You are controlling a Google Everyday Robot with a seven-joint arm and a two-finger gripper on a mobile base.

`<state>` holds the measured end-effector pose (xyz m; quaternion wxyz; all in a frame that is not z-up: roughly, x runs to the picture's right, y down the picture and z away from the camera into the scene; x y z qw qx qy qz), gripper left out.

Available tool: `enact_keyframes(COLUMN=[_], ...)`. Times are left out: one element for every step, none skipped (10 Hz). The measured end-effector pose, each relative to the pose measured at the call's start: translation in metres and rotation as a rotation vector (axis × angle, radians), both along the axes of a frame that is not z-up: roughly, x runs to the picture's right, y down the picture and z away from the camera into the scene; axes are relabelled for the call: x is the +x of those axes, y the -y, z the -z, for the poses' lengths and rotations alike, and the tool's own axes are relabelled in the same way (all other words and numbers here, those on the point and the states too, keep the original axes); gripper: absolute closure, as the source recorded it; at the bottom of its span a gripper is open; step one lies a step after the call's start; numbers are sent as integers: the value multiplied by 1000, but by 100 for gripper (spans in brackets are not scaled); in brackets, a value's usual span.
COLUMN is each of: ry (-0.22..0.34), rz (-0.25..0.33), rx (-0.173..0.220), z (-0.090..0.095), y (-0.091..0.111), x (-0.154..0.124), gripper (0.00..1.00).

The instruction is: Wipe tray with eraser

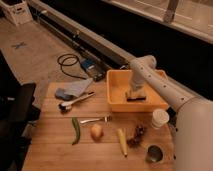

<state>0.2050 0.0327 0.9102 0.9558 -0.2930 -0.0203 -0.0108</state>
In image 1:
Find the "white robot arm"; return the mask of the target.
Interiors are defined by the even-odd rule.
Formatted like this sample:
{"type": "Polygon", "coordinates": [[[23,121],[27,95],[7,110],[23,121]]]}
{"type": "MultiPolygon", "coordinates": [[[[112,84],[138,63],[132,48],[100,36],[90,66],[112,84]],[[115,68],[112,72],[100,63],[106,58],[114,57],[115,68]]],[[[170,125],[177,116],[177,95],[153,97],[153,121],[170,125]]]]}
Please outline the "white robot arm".
{"type": "Polygon", "coordinates": [[[213,171],[213,101],[159,76],[154,56],[130,61],[130,85],[137,91],[147,82],[176,112],[174,171],[213,171]]]}

